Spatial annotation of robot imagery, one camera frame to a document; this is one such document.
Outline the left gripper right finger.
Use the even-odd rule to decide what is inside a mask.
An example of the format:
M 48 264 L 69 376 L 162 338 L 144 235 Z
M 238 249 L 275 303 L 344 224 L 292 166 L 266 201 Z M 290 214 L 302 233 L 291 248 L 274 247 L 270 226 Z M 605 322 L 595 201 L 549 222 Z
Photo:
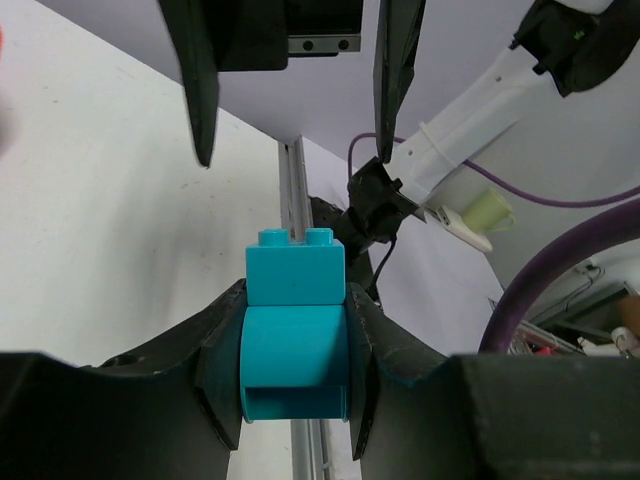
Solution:
M 349 284 L 349 426 L 365 479 L 635 479 L 639 363 L 445 357 Z

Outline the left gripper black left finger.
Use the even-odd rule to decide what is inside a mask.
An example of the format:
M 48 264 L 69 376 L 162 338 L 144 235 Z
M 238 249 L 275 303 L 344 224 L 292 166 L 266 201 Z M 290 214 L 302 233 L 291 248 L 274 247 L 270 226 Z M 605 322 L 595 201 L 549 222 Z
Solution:
M 1 357 L 5 479 L 223 479 L 239 446 L 238 281 L 204 310 L 97 367 Z

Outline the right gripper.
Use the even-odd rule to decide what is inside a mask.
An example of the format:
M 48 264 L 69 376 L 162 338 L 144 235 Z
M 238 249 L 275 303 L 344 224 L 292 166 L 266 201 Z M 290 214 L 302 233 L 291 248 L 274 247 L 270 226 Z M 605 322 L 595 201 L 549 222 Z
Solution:
M 362 1 L 158 4 L 180 67 L 194 151 L 204 168 L 210 167 L 215 144 L 217 68 L 283 70 L 291 58 L 334 57 L 361 47 Z M 391 161 L 397 116 L 415 75 L 425 8 L 425 0 L 379 5 L 373 93 L 377 156 L 384 163 Z

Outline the teal lego piece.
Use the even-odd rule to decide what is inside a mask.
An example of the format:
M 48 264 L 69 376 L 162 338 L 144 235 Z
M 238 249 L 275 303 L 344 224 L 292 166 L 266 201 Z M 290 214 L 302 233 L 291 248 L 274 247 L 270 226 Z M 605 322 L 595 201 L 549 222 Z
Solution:
M 329 228 L 301 241 L 263 230 L 246 249 L 240 398 L 247 422 L 348 417 L 343 245 Z

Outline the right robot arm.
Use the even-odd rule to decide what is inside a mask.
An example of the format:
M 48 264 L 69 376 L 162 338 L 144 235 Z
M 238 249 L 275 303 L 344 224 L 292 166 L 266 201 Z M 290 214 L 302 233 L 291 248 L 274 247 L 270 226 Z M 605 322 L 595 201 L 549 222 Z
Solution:
M 163 1 L 198 162 L 214 149 L 222 72 L 276 71 L 296 57 L 360 48 L 359 1 Z M 349 258 L 395 239 L 401 222 L 463 162 L 553 97 L 591 90 L 616 73 L 639 39 L 635 1 L 536 1 L 513 39 L 463 94 L 404 142 L 394 133 L 414 78 L 426 5 L 379 7 L 373 72 L 377 154 L 348 181 L 334 222 Z

